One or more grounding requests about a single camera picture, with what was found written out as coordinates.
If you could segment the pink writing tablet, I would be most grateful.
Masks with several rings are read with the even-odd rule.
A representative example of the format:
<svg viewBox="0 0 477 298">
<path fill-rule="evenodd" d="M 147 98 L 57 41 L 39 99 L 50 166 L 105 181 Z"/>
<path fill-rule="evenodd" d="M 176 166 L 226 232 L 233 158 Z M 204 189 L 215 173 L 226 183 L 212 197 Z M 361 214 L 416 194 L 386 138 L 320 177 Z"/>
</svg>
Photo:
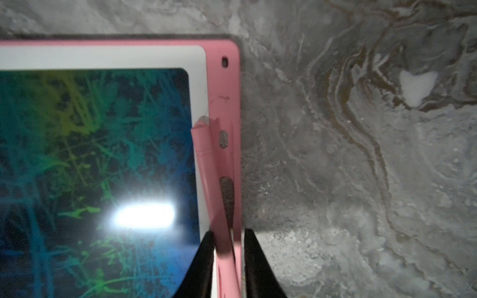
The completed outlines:
<svg viewBox="0 0 477 298">
<path fill-rule="evenodd" d="M 2 42 L 1 296 L 172 298 L 211 231 L 203 115 L 241 288 L 237 44 Z"/>
</svg>

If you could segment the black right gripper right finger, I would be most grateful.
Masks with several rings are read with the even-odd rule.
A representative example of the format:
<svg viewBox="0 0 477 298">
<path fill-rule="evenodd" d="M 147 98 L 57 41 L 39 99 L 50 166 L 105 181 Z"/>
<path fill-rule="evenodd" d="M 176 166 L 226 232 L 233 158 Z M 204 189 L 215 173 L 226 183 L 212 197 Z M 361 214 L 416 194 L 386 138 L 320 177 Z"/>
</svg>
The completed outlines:
<svg viewBox="0 0 477 298">
<path fill-rule="evenodd" d="M 248 298 L 287 298 L 250 228 L 244 233 L 244 260 Z"/>
</svg>

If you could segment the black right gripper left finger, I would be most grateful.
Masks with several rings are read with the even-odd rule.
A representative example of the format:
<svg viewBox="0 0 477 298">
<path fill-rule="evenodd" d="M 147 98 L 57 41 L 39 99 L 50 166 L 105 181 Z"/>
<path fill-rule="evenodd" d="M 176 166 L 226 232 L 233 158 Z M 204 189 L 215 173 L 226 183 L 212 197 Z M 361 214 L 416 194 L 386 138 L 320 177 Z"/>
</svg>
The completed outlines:
<svg viewBox="0 0 477 298">
<path fill-rule="evenodd" d="M 214 249 L 214 234 L 208 231 L 173 298 L 211 297 Z"/>
</svg>

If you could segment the pink stylus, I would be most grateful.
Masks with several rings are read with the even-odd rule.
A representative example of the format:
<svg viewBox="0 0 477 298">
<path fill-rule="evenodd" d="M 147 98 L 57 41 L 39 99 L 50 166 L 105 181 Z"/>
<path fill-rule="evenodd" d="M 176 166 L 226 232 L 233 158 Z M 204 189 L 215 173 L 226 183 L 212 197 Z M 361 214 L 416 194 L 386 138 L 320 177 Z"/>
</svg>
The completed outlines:
<svg viewBox="0 0 477 298">
<path fill-rule="evenodd" d="M 219 278 L 218 294 L 221 298 L 239 298 L 241 296 L 240 283 L 237 277 L 232 239 L 227 223 L 209 124 L 209 118 L 205 115 L 201 116 L 193 125 L 191 135 L 210 229 L 214 234 Z"/>
</svg>

